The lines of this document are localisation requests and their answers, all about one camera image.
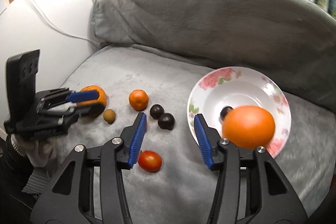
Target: gray plush fabric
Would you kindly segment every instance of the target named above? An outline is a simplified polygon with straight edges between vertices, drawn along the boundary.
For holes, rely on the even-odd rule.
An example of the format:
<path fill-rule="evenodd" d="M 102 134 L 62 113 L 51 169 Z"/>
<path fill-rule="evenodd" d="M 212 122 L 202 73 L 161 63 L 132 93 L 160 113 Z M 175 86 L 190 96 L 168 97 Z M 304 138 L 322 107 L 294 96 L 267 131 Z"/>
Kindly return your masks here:
<path fill-rule="evenodd" d="M 159 103 L 175 116 L 172 131 L 161 130 L 148 116 L 142 150 L 154 150 L 163 158 L 157 173 L 135 165 L 123 171 L 128 205 L 134 223 L 196 224 L 208 217 L 217 174 L 203 164 L 199 147 L 187 124 L 186 106 L 195 83 L 211 69 L 163 58 L 125 47 L 106 47 L 86 60 L 64 83 L 80 90 L 99 85 L 109 96 L 108 108 L 117 119 L 108 125 L 102 116 L 88 122 L 81 118 L 69 134 L 58 138 L 60 162 L 77 145 L 102 145 L 133 123 L 137 112 L 128 103 L 134 89 L 145 90 L 149 106 Z M 292 183 L 310 215 L 328 192 L 336 157 L 333 113 L 286 93 L 292 113 L 290 137 L 277 163 Z M 100 217 L 98 171 L 95 174 L 95 209 Z"/>
<path fill-rule="evenodd" d="M 336 21 L 308 0 L 97 0 L 95 35 L 246 66 L 336 112 Z"/>

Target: tomato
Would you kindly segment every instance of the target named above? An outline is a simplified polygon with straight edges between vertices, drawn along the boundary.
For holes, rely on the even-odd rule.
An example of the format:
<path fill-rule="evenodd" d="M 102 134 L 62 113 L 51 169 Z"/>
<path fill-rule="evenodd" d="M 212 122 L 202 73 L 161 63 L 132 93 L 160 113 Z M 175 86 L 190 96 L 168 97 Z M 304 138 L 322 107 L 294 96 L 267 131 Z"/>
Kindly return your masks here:
<path fill-rule="evenodd" d="M 138 164 L 148 172 L 156 172 L 161 168 L 162 158 L 157 152 L 146 150 L 140 153 Z"/>

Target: dark round fruit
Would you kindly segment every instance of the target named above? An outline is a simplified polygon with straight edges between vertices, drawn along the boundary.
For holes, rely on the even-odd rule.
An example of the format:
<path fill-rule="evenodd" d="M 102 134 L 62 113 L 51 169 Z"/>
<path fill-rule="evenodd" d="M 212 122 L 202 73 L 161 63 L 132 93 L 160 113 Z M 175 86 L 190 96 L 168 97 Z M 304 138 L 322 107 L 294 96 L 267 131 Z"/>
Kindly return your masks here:
<path fill-rule="evenodd" d="M 157 120 L 158 118 L 161 117 L 161 115 L 164 113 L 164 109 L 161 105 L 153 105 L 151 107 L 151 110 L 149 111 L 150 115 L 152 116 L 153 119 Z"/>
<path fill-rule="evenodd" d="M 172 130 L 175 124 L 174 116 L 170 113 L 163 113 L 158 119 L 157 124 L 161 129 Z"/>
<path fill-rule="evenodd" d="M 224 120 L 226 114 L 228 114 L 231 110 L 233 110 L 233 108 L 230 106 L 226 106 L 225 108 L 223 108 L 222 111 L 220 112 L 220 118 Z"/>

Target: plate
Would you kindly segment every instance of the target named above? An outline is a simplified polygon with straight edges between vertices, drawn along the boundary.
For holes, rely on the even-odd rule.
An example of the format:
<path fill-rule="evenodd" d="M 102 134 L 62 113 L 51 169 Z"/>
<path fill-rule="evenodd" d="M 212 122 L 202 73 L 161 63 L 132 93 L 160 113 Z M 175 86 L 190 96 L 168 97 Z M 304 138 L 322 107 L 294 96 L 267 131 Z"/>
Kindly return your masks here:
<path fill-rule="evenodd" d="M 244 67 L 225 67 L 202 77 L 190 93 L 188 125 L 195 141 L 194 116 L 203 114 L 209 127 L 222 132 L 219 114 L 223 107 L 254 105 L 268 110 L 275 120 L 273 139 L 266 147 L 275 158 L 285 146 L 291 129 L 291 112 L 280 88 L 262 73 Z"/>

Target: ribbed blue pad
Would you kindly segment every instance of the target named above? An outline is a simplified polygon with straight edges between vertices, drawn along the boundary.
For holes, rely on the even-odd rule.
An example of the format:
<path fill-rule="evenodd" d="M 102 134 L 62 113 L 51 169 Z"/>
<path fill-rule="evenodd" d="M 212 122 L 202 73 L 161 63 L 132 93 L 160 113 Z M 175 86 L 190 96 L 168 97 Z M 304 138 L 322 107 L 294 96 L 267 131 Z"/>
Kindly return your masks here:
<path fill-rule="evenodd" d="M 139 126 L 134 134 L 131 145 L 129 147 L 129 159 L 127 163 L 130 168 L 133 168 L 133 165 L 138 161 L 138 156 L 143 141 L 143 137 L 146 133 L 146 129 L 147 129 L 147 116 L 146 114 L 143 114 Z"/>
<path fill-rule="evenodd" d="M 90 100 L 97 100 L 99 97 L 99 92 L 96 90 L 74 92 L 67 97 L 68 102 L 78 103 Z"/>
<path fill-rule="evenodd" d="M 212 156 L 211 156 L 211 146 L 208 141 L 207 135 L 202 127 L 202 124 L 197 116 L 194 118 L 194 130 L 198 140 L 199 148 L 201 149 L 203 161 L 205 165 L 211 169 L 214 165 Z"/>

